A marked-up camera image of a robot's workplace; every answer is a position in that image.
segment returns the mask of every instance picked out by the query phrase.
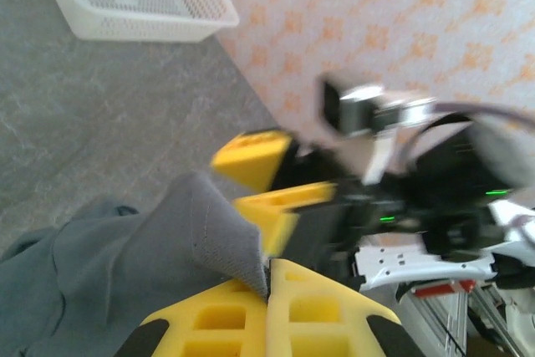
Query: green led light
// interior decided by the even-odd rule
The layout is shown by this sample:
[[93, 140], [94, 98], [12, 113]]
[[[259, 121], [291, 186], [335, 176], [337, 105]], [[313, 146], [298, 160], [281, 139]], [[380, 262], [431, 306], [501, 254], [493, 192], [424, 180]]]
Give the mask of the green led light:
[[485, 194], [488, 196], [502, 196], [504, 194], [507, 194], [509, 190], [493, 190], [493, 191], [487, 191]]

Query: gray cloth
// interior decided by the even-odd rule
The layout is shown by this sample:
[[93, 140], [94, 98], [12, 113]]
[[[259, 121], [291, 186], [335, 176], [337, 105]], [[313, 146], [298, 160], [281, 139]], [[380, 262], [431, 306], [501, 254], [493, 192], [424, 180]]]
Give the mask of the gray cloth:
[[267, 296], [258, 230], [201, 174], [150, 214], [29, 233], [0, 259], [1, 356], [112, 356], [149, 314], [229, 278]]

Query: patterned wall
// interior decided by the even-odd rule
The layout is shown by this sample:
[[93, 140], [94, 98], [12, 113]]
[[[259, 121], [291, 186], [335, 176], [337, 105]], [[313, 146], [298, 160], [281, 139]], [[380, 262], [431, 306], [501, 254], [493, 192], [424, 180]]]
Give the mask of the patterned wall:
[[[233, 1], [242, 23], [220, 34], [223, 46], [278, 121], [305, 137], [323, 133], [314, 78], [344, 66], [387, 87], [535, 115], [535, 0]], [[507, 127], [535, 156], [535, 141]]]

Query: yellow foam pad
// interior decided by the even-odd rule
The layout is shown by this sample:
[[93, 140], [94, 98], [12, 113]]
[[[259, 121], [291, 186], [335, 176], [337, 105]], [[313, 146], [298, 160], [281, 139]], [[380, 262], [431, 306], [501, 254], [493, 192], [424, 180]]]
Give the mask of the yellow foam pad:
[[256, 192], [269, 190], [292, 142], [284, 131], [239, 135], [212, 158], [215, 171]]
[[366, 317], [388, 308], [286, 260], [272, 261], [267, 357], [385, 357]]
[[297, 224], [298, 215], [292, 210], [329, 201], [334, 192], [334, 184], [320, 182], [238, 198], [234, 206], [260, 229], [263, 251], [276, 257], [282, 254]]
[[266, 304], [231, 280], [150, 315], [169, 322], [152, 357], [264, 357]]

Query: gray floor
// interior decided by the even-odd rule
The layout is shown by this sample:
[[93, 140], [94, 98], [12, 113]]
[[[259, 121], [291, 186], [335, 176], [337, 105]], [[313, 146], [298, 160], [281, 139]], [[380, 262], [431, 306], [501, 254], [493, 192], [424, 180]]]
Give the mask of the gray floor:
[[214, 38], [82, 42], [54, 0], [0, 0], [0, 250], [100, 194], [150, 210], [174, 176], [272, 124]]

